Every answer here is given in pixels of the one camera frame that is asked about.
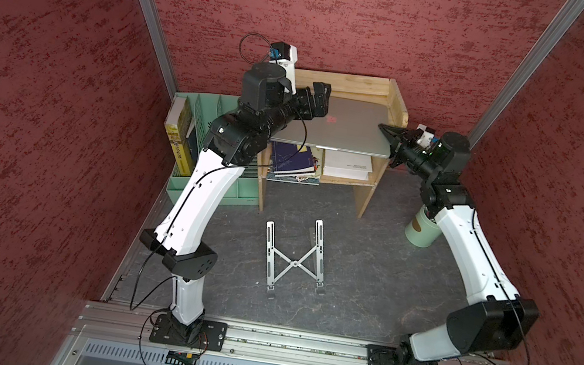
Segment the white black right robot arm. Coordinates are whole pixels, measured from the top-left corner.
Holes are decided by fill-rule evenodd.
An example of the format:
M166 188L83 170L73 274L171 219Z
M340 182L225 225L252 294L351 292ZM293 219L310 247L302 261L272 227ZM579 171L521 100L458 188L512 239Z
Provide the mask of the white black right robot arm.
M405 336L395 365L428 365L444 359L526 344L540 312L521 297L492 252L478 220L475 203L461 175L471 159L466 136L448 132L436 138L430 130L380 125L390 146L390 165L418 176L424 211L444 235L459 268L465 308L451 312L445 323Z

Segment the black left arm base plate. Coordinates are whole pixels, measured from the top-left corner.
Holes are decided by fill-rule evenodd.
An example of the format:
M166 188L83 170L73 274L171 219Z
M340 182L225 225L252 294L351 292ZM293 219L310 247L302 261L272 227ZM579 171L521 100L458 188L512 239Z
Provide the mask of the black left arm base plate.
M211 352L222 350L229 328L223 322L203 319L186 326L171 314L151 317L147 324L150 325L150 342Z

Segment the silver laptop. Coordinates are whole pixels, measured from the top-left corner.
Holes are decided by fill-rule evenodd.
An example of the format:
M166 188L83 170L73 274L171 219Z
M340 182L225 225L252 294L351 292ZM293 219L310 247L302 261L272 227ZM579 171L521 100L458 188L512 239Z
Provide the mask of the silver laptop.
M388 158L389 142L378 128L388 124L389 111L380 104L331 98L325 117L292 121L272 136L272 142Z

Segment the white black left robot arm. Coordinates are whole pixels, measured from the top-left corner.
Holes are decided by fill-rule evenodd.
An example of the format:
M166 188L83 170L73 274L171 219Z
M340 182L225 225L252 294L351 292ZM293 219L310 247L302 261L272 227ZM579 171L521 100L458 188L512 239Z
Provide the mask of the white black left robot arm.
M141 232L141 243L162 257L171 275L173 297L165 315L183 343L201 337L205 276L217 261L202 236L220 201L276 133L293 121L327 116L330 94L325 82L295 87L280 65L252 66L243 77L237 109L211 122L179 200L156 228Z

